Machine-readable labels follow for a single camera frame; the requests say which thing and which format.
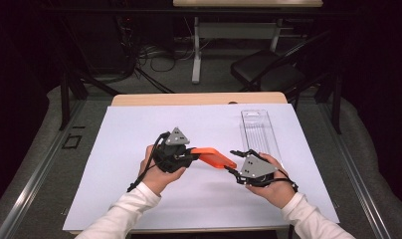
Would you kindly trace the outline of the black folding chair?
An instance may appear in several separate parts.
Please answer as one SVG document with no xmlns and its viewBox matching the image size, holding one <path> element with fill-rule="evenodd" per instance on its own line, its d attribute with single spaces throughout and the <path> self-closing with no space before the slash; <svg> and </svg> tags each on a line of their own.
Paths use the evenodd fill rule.
<svg viewBox="0 0 402 239">
<path fill-rule="evenodd" d="M 282 54 L 261 50 L 231 65 L 231 75 L 242 85 L 241 92 L 280 92 L 286 98 L 299 100 L 302 91 L 329 75 L 306 70 L 306 61 L 316 50 L 326 45 L 331 36 L 325 31 L 313 36 Z"/>
</svg>

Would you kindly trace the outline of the black metal stand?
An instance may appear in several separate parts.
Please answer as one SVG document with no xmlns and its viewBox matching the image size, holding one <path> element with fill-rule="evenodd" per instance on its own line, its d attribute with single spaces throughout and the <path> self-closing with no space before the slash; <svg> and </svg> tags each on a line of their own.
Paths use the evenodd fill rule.
<svg viewBox="0 0 402 239">
<path fill-rule="evenodd" d="M 322 78 L 314 99 L 318 103 L 326 103 L 331 98 L 330 121 L 338 134 L 340 129 L 340 104 L 341 104 L 342 78 L 339 74 L 328 74 Z"/>
<path fill-rule="evenodd" d="M 90 83 L 98 89 L 108 93 L 111 96 L 119 95 L 117 90 L 107 86 L 106 84 L 96 80 L 90 74 L 81 70 L 73 69 L 69 72 L 65 72 L 60 78 L 61 89 L 61 106 L 62 106 L 62 123 L 60 130 L 66 128 L 71 119 L 70 108 L 70 93 L 79 100 L 84 101 L 88 98 L 89 92 L 86 90 L 83 81 Z"/>
</svg>

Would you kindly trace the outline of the person's right hand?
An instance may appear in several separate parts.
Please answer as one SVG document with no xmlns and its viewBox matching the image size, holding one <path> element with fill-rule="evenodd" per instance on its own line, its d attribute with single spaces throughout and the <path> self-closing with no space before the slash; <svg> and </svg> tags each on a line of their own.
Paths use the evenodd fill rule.
<svg viewBox="0 0 402 239">
<path fill-rule="evenodd" d="M 265 198 L 272 205 L 282 209 L 292 200 L 295 195 L 292 185 L 285 181 L 285 178 L 288 177 L 288 173 L 272 156 L 260 152 L 260 157 L 264 158 L 278 169 L 278 171 L 274 173 L 274 178 L 279 178 L 280 181 L 273 182 L 265 187 L 247 185 L 246 188 L 254 194 Z"/>
</svg>

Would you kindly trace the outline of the dark cabinet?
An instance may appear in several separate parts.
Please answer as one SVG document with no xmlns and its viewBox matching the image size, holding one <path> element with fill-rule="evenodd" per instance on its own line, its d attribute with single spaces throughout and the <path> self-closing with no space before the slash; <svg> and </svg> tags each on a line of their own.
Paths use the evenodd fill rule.
<svg viewBox="0 0 402 239">
<path fill-rule="evenodd" d="M 114 17 L 72 15 L 68 22 L 92 74 L 119 75 L 128 71 L 129 60 Z"/>
</svg>

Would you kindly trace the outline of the clear plastic box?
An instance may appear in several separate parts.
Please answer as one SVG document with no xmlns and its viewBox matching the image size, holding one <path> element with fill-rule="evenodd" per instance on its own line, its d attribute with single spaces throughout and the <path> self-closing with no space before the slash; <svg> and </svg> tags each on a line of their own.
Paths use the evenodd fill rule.
<svg viewBox="0 0 402 239">
<path fill-rule="evenodd" d="M 277 161 L 281 161 L 280 150 L 267 111 L 241 111 L 240 130 L 244 150 L 252 149 L 256 152 L 266 153 Z"/>
</svg>

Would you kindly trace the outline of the white paper sheet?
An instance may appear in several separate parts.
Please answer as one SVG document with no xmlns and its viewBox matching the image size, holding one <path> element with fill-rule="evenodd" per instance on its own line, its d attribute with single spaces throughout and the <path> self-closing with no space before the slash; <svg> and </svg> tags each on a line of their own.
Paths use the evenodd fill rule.
<svg viewBox="0 0 402 239">
<path fill-rule="evenodd" d="M 168 130 L 179 128 L 191 146 L 214 147 L 241 164 L 242 158 L 235 153 L 244 147 L 244 111 L 268 113 L 284 169 L 308 202 L 336 221 L 337 214 L 292 106 L 110 107 L 66 218 L 65 230 L 81 231 L 100 218 L 136 179 L 146 147 Z M 144 213 L 134 230 L 235 230 L 285 224 L 278 208 L 238 184 L 233 175 L 196 160 L 179 180 L 166 187 L 160 203 Z"/>
</svg>

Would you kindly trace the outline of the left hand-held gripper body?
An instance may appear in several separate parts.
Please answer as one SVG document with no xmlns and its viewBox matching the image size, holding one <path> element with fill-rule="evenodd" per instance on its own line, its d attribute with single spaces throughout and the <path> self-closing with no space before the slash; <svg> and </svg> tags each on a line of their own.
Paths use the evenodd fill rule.
<svg viewBox="0 0 402 239">
<path fill-rule="evenodd" d="M 190 140 L 175 127 L 162 133 L 154 144 L 152 158 L 163 172 L 173 173 L 181 167 L 189 167 L 193 161 L 186 160 L 186 145 Z"/>
</svg>

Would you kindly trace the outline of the person's left hand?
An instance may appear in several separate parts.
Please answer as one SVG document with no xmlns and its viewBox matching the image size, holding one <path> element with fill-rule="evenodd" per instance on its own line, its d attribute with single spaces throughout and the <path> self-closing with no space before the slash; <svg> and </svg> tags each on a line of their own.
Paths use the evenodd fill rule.
<svg viewBox="0 0 402 239">
<path fill-rule="evenodd" d="M 145 159 L 140 163 L 139 175 L 141 175 L 145 168 L 148 170 L 142 178 L 142 182 L 157 196 L 161 195 L 161 192 L 166 186 L 179 179 L 185 172 L 186 168 L 181 167 L 173 173 L 167 173 L 160 170 L 153 161 L 149 161 L 153 145 L 149 145 L 145 151 Z"/>
</svg>

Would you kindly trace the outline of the white-legged wooden desk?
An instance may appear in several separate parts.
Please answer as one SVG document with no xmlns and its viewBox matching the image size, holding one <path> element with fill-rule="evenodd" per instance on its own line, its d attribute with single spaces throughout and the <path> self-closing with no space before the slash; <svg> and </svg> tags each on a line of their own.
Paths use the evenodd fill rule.
<svg viewBox="0 0 402 239">
<path fill-rule="evenodd" d="M 174 7 L 182 8 L 319 8 L 322 0 L 173 0 Z M 201 49 L 200 39 L 271 39 L 271 50 L 275 50 L 280 38 L 283 19 L 272 23 L 200 23 L 194 18 L 193 73 L 192 83 L 200 82 Z"/>
</svg>

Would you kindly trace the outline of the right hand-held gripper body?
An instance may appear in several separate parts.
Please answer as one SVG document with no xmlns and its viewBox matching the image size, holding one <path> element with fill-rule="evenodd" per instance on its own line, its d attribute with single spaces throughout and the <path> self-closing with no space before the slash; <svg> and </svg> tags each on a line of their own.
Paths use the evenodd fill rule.
<svg viewBox="0 0 402 239">
<path fill-rule="evenodd" d="M 277 170 L 268 161 L 250 154 L 245 158 L 241 170 L 236 173 L 236 178 L 240 184 L 264 187 L 272 182 Z"/>
</svg>

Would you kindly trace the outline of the metal floor rail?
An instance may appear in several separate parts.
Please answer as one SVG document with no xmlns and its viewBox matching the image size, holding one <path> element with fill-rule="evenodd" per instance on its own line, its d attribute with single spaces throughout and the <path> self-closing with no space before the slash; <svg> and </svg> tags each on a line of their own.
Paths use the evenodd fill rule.
<svg viewBox="0 0 402 239">
<path fill-rule="evenodd" d="M 325 124 L 334 140 L 336 147 L 341 154 L 341 162 L 348 175 L 350 183 L 355 191 L 356 197 L 362 207 L 362 210 L 367 218 L 368 223 L 375 235 L 376 239 L 392 239 L 390 233 L 388 232 L 385 223 L 376 207 L 376 204 L 371 197 L 357 167 L 351 156 L 345 141 L 341 134 L 338 134 L 334 129 L 331 121 L 331 111 L 329 106 L 319 104 L 318 105 L 321 114 L 324 117 Z"/>
<path fill-rule="evenodd" d="M 74 239 L 63 229 L 93 143 L 84 101 L 72 103 L 64 129 L 51 102 L 31 147 L 0 200 L 0 239 Z"/>
</svg>

